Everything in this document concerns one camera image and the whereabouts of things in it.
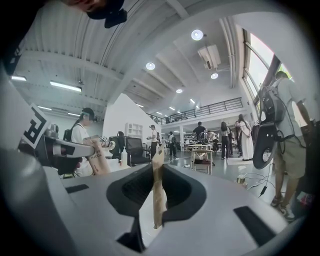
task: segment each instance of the railing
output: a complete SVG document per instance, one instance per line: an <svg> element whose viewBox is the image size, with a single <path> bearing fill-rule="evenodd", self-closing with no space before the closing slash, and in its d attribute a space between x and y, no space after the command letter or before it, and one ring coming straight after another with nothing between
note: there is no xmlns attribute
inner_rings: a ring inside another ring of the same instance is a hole
<svg viewBox="0 0 320 256"><path fill-rule="evenodd" d="M178 122L181 120L198 118L198 117L202 117L202 116L207 116L207 115L211 115L211 114L216 114L216 113L240 109L240 108L243 108L241 97L221 101L221 102L214 103L214 104L207 105L207 106L202 106L200 108L191 109L191 110L184 111L184 112L177 113L177 114L173 114L173 115L170 115L170 116L164 117L164 118L159 118L159 117L154 116L153 120L159 125L162 125L162 124L164 125L164 124L170 124L173 122Z"/></svg>

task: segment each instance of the sneaker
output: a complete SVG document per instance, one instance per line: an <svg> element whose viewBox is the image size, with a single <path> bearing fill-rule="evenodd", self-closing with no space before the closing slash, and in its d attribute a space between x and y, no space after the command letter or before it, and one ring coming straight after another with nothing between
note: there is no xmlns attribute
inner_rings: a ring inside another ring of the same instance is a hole
<svg viewBox="0 0 320 256"><path fill-rule="evenodd" d="M277 207L280 203L282 203L283 200L284 200L284 197L283 197L282 195L281 195L280 199L274 197L274 198L272 199L272 202L271 202L270 205L271 205L272 207Z"/></svg>
<svg viewBox="0 0 320 256"><path fill-rule="evenodd" d="M293 214L290 204L283 206L281 203L279 204L279 210L282 213L283 217L287 222L293 222L295 220L295 215Z"/></svg>

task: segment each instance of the brown paper bag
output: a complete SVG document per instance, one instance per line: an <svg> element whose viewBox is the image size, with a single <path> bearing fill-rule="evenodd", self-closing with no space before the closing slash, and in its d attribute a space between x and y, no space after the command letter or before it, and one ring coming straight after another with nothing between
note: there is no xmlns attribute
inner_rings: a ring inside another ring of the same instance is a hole
<svg viewBox="0 0 320 256"><path fill-rule="evenodd" d="M164 190L162 187L163 165L165 163L165 145L162 145L152 159L153 169L153 221L154 228L162 225L164 212Z"/></svg>
<svg viewBox="0 0 320 256"><path fill-rule="evenodd" d="M92 156L88 157L89 164L95 175L109 174L111 173L110 167L107 163L105 153L102 150L101 142L99 141L99 136L91 136L84 138L82 140L84 145L92 146L95 152Z"/></svg>

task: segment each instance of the white bottle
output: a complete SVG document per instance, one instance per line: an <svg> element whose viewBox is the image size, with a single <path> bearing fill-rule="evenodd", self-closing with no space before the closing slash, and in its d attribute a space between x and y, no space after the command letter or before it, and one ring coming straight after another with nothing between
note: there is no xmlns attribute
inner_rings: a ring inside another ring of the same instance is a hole
<svg viewBox="0 0 320 256"><path fill-rule="evenodd" d="M128 165L128 153L126 151L126 148L124 148L122 153L121 153L121 161L122 161L122 165L123 166L127 166Z"/></svg>

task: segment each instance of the ceiling light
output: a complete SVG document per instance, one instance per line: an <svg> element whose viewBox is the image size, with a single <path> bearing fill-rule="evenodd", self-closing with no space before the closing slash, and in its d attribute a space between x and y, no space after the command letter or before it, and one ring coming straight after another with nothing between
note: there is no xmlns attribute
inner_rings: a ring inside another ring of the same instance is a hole
<svg viewBox="0 0 320 256"><path fill-rule="evenodd" d="M147 70L154 70L156 65L152 62L148 62L146 65L145 65L146 69Z"/></svg>
<svg viewBox="0 0 320 256"><path fill-rule="evenodd" d="M79 115L79 114L68 113L68 115L70 115L70 116L80 117L80 115Z"/></svg>
<svg viewBox="0 0 320 256"><path fill-rule="evenodd" d="M204 33L201 30L196 29L196 30L192 31L191 37L193 40L199 41L204 37Z"/></svg>
<svg viewBox="0 0 320 256"><path fill-rule="evenodd" d="M216 79L218 77L218 74L217 73L213 73L212 75L211 75L211 79Z"/></svg>
<svg viewBox="0 0 320 256"><path fill-rule="evenodd" d="M43 109L43 110L50 110L50 111L52 111L52 109L51 109L51 108L44 107L44 106L38 106L38 108L39 108L39 109Z"/></svg>
<svg viewBox="0 0 320 256"><path fill-rule="evenodd" d="M66 84L63 84L63 83L59 83L59 82L50 81L50 84L52 86L57 86L57 87L61 87L61 88L65 88L65 89L69 89L69 90L73 90L73 91L77 91L79 93L81 93L81 91L82 91L81 87L70 86L70 85L66 85Z"/></svg>
<svg viewBox="0 0 320 256"><path fill-rule="evenodd" d="M18 76L18 75L13 75L11 76L12 80L17 80L17 81L27 81L27 79L24 76Z"/></svg>

